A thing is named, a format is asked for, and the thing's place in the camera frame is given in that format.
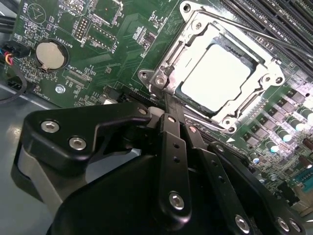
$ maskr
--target black plastic bracket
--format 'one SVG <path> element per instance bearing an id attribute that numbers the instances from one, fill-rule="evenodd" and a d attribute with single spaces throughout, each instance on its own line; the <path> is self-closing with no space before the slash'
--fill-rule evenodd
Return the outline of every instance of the black plastic bracket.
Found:
<path id="1" fill-rule="evenodd" d="M 160 118 L 160 170 L 157 184 L 155 218 L 167 230 L 181 229 L 191 217 L 186 143 L 180 138 L 180 124 L 175 115 Z"/>
<path id="2" fill-rule="evenodd" d="M 84 173 L 101 145 L 97 137 L 106 139 L 107 133 L 128 125 L 147 124 L 150 119 L 148 110 L 138 103 L 38 111 L 25 118 L 21 142 L 25 151 L 39 161 L 64 175 L 77 175 Z M 44 121 L 57 123 L 59 130 L 45 132 L 41 127 Z M 83 139 L 86 147 L 79 151 L 70 147 L 73 137 Z"/>
<path id="3" fill-rule="evenodd" d="M 221 160 L 232 185 L 241 192 L 239 198 L 244 202 L 245 211 L 254 218 L 260 231 L 272 231 L 273 235 L 305 235 L 300 217 L 277 200 L 229 150 L 221 151 L 219 146 L 218 142 L 212 142 L 208 149 Z"/>
<path id="4" fill-rule="evenodd" d="M 191 149 L 190 156 L 199 158 L 229 232 L 234 234 L 254 234 L 250 220 L 218 156 L 206 150 L 201 134 L 194 126 L 184 125 L 183 131 Z"/>

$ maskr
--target capacitor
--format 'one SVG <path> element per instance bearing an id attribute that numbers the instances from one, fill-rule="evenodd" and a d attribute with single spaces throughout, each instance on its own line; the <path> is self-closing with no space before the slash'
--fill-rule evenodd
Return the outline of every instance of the capacitor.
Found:
<path id="1" fill-rule="evenodd" d="M 271 153 L 277 153 L 279 151 L 279 146 L 273 141 L 268 141 L 265 146 L 269 149 Z"/>
<path id="2" fill-rule="evenodd" d="M 308 122 L 313 123 L 313 112 L 311 109 L 304 109 L 300 114 L 308 120 Z"/>
<path id="3" fill-rule="evenodd" d="M 307 158 L 305 158 L 304 156 L 300 156 L 298 158 L 298 160 L 303 165 L 303 167 L 305 167 L 306 169 L 312 168 L 312 163 Z"/>
<path id="4" fill-rule="evenodd" d="M 265 179 L 259 174 L 259 175 L 256 175 L 255 178 L 257 178 L 257 180 L 261 183 L 261 184 L 264 184 L 265 183 Z"/>
<path id="5" fill-rule="evenodd" d="M 290 135 L 285 130 L 280 130 L 280 131 L 277 132 L 277 134 L 284 142 L 289 142 L 292 139 L 292 135 Z"/>
<path id="6" fill-rule="evenodd" d="M 292 126 L 296 131 L 303 131 L 303 129 L 305 128 L 305 124 L 303 124 L 302 122 L 300 122 L 297 119 L 293 119 L 289 122 L 290 126 Z"/>
<path id="7" fill-rule="evenodd" d="M 313 151 L 313 142 L 309 139 L 302 140 L 302 143 L 311 151 Z"/>
<path id="8" fill-rule="evenodd" d="M 249 156 L 254 164 L 258 164 L 260 162 L 259 156 L 256 153 L 251 153 Z"/>
<path id="9" fill-rule="evenodd" d="M 272 174 L 272 175 L 269 176 L 269 179 L 270 179 L 271 181 L 276 181 L 276 180 L 277 180 L 277 175 Z"/>

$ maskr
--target mounting hole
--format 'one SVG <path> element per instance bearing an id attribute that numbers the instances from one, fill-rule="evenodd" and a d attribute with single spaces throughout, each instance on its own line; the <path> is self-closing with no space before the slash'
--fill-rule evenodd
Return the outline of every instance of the mounting hole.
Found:
<path id="1" fill-rule="evenodd" d="M 235 132 L 235 128 L 234 128 L 234 127 L 230 127 L 230 128 L 228 129 L 228 131 L 229 131 L 230 133 L 233 133 L 233 132 Z"/>
<path id="2" fill-rule="evenodd" d="M 174 146 L 175 148 L 180 148 L 180 146 L 179 146 L 178 144 L 176 144 L 176 143 L 174 143 L 173 146 Z"/>
<path id="3" fill-rule="evenodd" d="M 284 79 L 282 77 L 278 77 L 275 80 L 276 84 L 281 84 L 283 81 L 284 81 Z"/>
<path id="4" fill-rule="evenodd" d="M 212 160 L 211 163 L 212 163 L 213 166 L 218 166 L 216 161 L 214 161 L 214 160 Z"/>
<path id="5" fill-rule="evenodd" d="M 178 158 L 178 157 L 174 157 L 174 162 L 177 163 L 177 164 L 179 164 L 179 163 L 180 163 L 179 158 Z"/>
<path id="6" fill-rule="evenodd" d="M 221 182 L 222 184 L 225 184 L 225 183 L 226 183 L 225 179 L 224 179 L 222 176 L 219 176 L 219 180 L 220 180 L 220 182 Z"/>
<path id="7" fill-rule="evenodd" d="M 185 4 L 185 6 L 183 7 L 183 10 L 185 13 L 188 13 L 190 11 L 191 7 L 189 4 Z"/>
<path id="8" fill-rule="evenodd" d="M 147 75 L 146 72 L 142 72 L 142 73 L 140 74 L 140 77 L 141 77 L 142 79 L 147 79 L 147 78 L 148 78 L 148 75 Z"/>

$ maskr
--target motherboard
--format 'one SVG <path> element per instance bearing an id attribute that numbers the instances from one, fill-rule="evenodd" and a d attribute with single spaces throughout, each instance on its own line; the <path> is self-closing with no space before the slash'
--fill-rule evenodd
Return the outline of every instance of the motherboard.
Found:
<path id="1" fill-rule="evenodd" d="M 12 40 L 32 53 L 15 64 L 33 93 L 63 108 L 162 107 L 159 91 L 173 95 L 201 117 L 188 123 L 247 156 L 259 181 L 306 215 L 313 61 L 210 12 L 313 48 L 309 0 L 22 0 Z"/>

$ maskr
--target dimm slot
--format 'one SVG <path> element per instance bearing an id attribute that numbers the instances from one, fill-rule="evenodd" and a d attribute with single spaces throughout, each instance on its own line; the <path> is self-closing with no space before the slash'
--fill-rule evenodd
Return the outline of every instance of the dimm slot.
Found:
<path id="1" fill-rule="evenodd" d="M 301 13 L 297 12 L 297 10 L 293 7 L 293 4 L 291 2 L 286 3 L 282 0 L 276 0 L 281 7 L 287 11 L 296 21 L 298 21 L 302 26 L 304 26 L 311 34 L 313 34 L 313 25 L 308 22 L 307 19 L 305 19 Z"/>
<path id="2" fill-rule="evenodd" d="M 313 11 L 313 3 L 311 2 L 311 0 L 292 0 L 292 2 L 302 2 Z"/>
<path id="3" fill-rule="evenodd" d="M 275 24 L 270 23 L 270 24 L 273 26 L 273 27 L 270 27 L 270 25 L 268 25 L 268 20 L 266 20 L 267 22 L 264 22 L 264 21 L 260 20 L 260 17 L 259 17 L 258 15 L 255 15 L 255 12 L 257 12 L 259 15 L 262 15 L 260 12 L 258 12 L 257 9 L 253 9 L 253 11 L 251 11 L 250 9 L 248 9 L 248 7 L 247 7 L 246 5 L 240 4 L 238 1 L 236 1 L 236 3 L 238 3 L 238 7 L 241 8 L 243 11 L 245 11 L 246 14 L 250 15 L 256 22 L 258 22 L 259 24 L 261 24 L 261 25 L 268 31 L 268 34 L 270 34 L 271 36 L 274 36 L 274 37 L 276 37 L 276 38 L 278 38 L 278 39 L 281 39 L 281 38 L 279 37 L 279 34 L 277 34 L 277 32 L 273 29 L 273 27 L 274 27 L 275 29 L 276 29 L 276 27 L 277 27 Z M 309 69 L 309 70 L 311 71 L 309 74 L 312 73 L 312 67 L 313 67 L 313 65 L 309 62 L 309 60 L 303 60 L 303 58 L 302 58 L 299 54 L 297 54 L 297 53 L 295 53 L 295 52 L 289 53 L 289 50 L 287 50 L 287 49 L 284 49 L 283 51 L 285 51 L 285 54 L 286 54 L 286 55 L 294 54 L 294 56 L 293 56 L 292 58 L 298 58 L 297 61 L 301 62 L 302 65 L 303 65 L 303 64 L 306 64 L 306 65 L 308 65 L 309 67 L 311 67 L 311 68 Z"/>
<path id="4" fill-rule="evenodd" d="M 280 22 L 276 17 L 273 16 L 270 11 L 264 7 L 258 0 L 247 0 L 246 1 L 250 7 L 257 8 L 259 13 L 264 15 L 268 20 L 272 20 L 271 24 L 275 26 L 279 30 L 280 33 L 282 33 L 286 38 L 289 38 L 289 40 L 296 46 L 300 46 L 307 51 L 311 51 L 311 48 L 304 43 L 298 36 L 296 36 L 294 33 L 292 33 L 284 24 Z"/>
<path id="5" fill-rule="evenodd" d="M 283 11 L 286 11 L 282 5 L 279 3 L 280 0 L 276 0 L 276 1 L 269 1 L 269 0 L 260 0 L 263 2 L 264 5 L 267 6 L 267 8 L 269 10 L 272 10 L 272 14 L 277 14 L 277 11 L 279 9 L 283 10 Z M 310 44 L 311 46 L 313 46 L 313 42 L 312 42 L 312 38 L 313 38 L 313 35 L 309 33 L 309 31 L 307 29 L 304 28 L 304 26 L 302 26 L 296 19 L 294 19 L 293 17 L 291 17 L 291 15 L 289 14 L 289 12 L 287 12 L 288 15 L 290 16 L 290 18 L 292 18 L 293 22 L 295 22 L 298 27 L 294 26 L 293 23 L 285 16 L 285 15 L 278 15 L 277 16 L 273 16 L 273 18 L 275 19 L 275 22 L 279 22 L 279 20 L 281 19 L 286 25 L 289 26 L 290 30 L 292 30 L 294 33 L 297 34 L 297 36 L 301 37 L 303 40 L 306 41 L 306 43 Z"/>
<path id="6" fill-rule="evenodd" d="M 238 6 L 236 6 L 231 0 L 223 0 L 224 6 L 226 9 L 230 12 L 232 12 L 234 15 L 238 16 L 241 19 L 241 22 L 245 25 L 252 26 L 255 30 L 263 33 L 267 33 L 268 31 L 265 28 L 261 28 L 255 20 L 253 20 L 251 17 L 249 17 L 246 13 L 244 13 Z M 301 60 L 299 60 L 297 57 L 295 57 L 289 50 L 282 46 L 273 45 L 273 47 L 279 51 L 284 56 L 288 57 L 290 60 L 294 61 L 303 72 L 305 72 L 308 76 L 311 77 L 311 74 L 313 73 L 312 69 L 308 68 Z"/>
<path id="7" fill-rule="evenodd" d="M 313 18 L 298 3 L 290 2 L 290 5 L 294 6 L 294 8 L 301 14 L 303 21 L 307 21 L 308 23 L 313 24 Z"/>

